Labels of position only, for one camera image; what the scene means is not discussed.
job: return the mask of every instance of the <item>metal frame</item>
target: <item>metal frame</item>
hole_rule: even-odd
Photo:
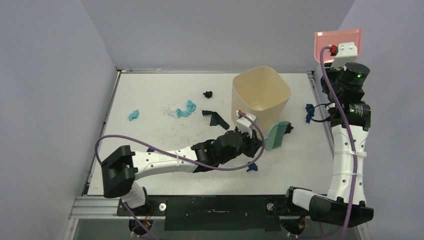
[[[209,74],[225,74],[225,73],[240,73],[243,72],[241,71],[207,71],[207,70],[191,70],[191,71],[187,71],[187,70],[163,70],[163,69],[121,69],[118,70],[117,72],[117,76],[116,76],[116,80],[115,80],[115,84],[113,87],[113,92],[111,94],[111,98],[110,98],[110,102],[109,102],[109,107],[107,110],[107,114],[105,116],[104,119],[104,124],[101,130],[101,134],[104,134],[105,131],[105,126],[107,124],[109,115],[110,115],[110,111],[112,108],[112,104],[114,102],[114,98],[115,98],[115,93],[117,91],[118,85],[119,85],[119,80],[121,77],[121,74],[163,74],[163,73],[184,73],[184,74],[188,74],[188,73],[192,73],[192,74],[205,74],[205,73],[209,73]],[[321,103],[321,100],[319,98],[319,94],[318,94],[318,90],[316,87],[316,80],[314,78],[313,75],[313,71],[304,71],[304,72],[299,72],[299,71],[278,71],[279,73],[306,73],[308,75],[309,78],[309,82],[310,82],[310,86],[312,89],[312,93],[313,96],[315,98],[315,101],[317,104]],[[326,109],[324,107],[319,107],[319,112],[321,114],[321,116],[325,116],[326,115]],[[333,143],[333,137],[331,135],[331,129],[330,126],[328,124],[323,124],[324,127],[324,132],[326,134],[327,140],[328,140],[328,146],[331,149],[331,152],[334,151],[334,143]],[[93,163],[91,165],[91,171],[90,174],[88,176],[88,180],[87,180],[87,184],[85,186],[85,190],[84,190],[84,194],[87,193],[88,191],[88,187],[90,185],[91,179],[93,177],[93,171],[94,171],[94,167],[96,165],[96,161],[93,158]],[[74,239],[74,235],[75,235],[75,230],[77,229],[78,226],[78,220],[79,219],[130,219],[130,217],[128,216],[117,216],[116,212],[117,212],[117,207],[119,205],[119,198],[113,198],[113,199],[107,199],[104,198],[103,196],[77,196],[75,198],[74,204],[72,206],[72,210],[71,213],[69,215],[69,220],[68,223],[66,225],[66,230],[65,230],[65,234],[63,239],[64,240],[73,240]],[[166,217],[165,216],[149,216],[147,217],[147,219],[149,220],[164,220]],[[297,216],[280,216],[280,219],[294,219],[294,218],[298,218]],[[359,226],[357,226],[357,230],[360,236],[361,240],[371,240],[371,235],[368,229],[368,225],[366,223],[361,224]]]

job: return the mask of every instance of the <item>white tabletop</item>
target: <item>white tabletop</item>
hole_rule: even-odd
[[[210,117],[202,110],[218,112],[230,124],[233,73],[124,73],[116,89],[105,135],[127,135],[163,150],[177,150],[208,139],[216,139],[226,131],[221,126],[209,126]],[[333,172],[333,155],[324,127],[305,122],[307,103],[315,104],[305,73],[280,74],[292,91],[280,120],[290,121],[294,129],[286,134],[282,147],[264,151],[256,162],[258,171],[216,171],[199,173],[174,172],[139,179],[149,195],[277,195],[285,194],[289,186],[302,187],[326,194]],[[207,99],[203,92],[213,91]],[[188,117],[174,118],[171,111],[186,109],[192,100],[197,109]],[[133,121],[128,115],[139,110]],[[315,118],[321,116],[315,111]],[[100,158],[105,159],[121,145],[132,151],[146,147],[124,139],[107,138],[100,146]],[[241,155],[220,167],[232,168],[251,161]],[[103,195],[102,173],[96,162],[88,195]]]

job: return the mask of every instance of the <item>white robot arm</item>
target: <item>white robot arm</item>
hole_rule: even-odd
[[[254,115],[247,113],[246,116],[256,121]],[[235,130],[227,131],[217,139],[167,152],[173,156],[160,152],[131,151],[130,146],[121,146],[101,162],[104,196],[120,197],[134,209],[145,205],[147,198],[145,188],[135,182],[138,179],[164,173],[206,172],[211,169],[204,166],[218,167],[241,154],[253,158],[262,145],[253,128],[245,117],[241,117],[236,122]]]
[[[353,188],[352,214],[348,226],[354,227],[370,221],[374,216],[374,210],[366,207],[363,188],[363,166],[364,158],[367,156],[364,148],[371,123],[371,109],[361,99],[364,95],[362,85],[370,69],[353,62],[358,55],[358,49],[353,42],[333,46],[330,51],[335,55],[335,59],[325,71],[350,125],[355,152],[352,151],[348,131],[329,93],[329,88],[324,79],[321,79],[323,92],[332,102],[327,106],[334,140],[331,185],[326,196],[308,189],[290,187],[286,198],[294,205],[307,210],[313,221],[342,226]],[[354,155],[357,157],[356,172],[354,172]],[[353,176],[356,176],[355,186],[352,186]]]

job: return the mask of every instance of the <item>screw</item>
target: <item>screw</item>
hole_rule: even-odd
[[[272,202],[270,202],[266,205],[266,209],[268,209],[269,211],[272,211],[273,208],[274,208],[274,204]]]
[[[159,204],[159,210],[161,212],[165,211],[167,209],[167,205],[165,203],[161,203]]]

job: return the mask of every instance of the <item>white wall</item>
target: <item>white wall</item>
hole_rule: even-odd
[[[0,239],[62,239],[116,70],[79,0],[0,2]]]
[[[354,0],[81,0],[119,69],[316,67],[314,33]]]
[[[423,238],[423,12],[422,0],[356,0],[340,27],[363,27],[358,62],[371,69],[364,83],[372,120],[363,182],[375,210],[373,239]]]

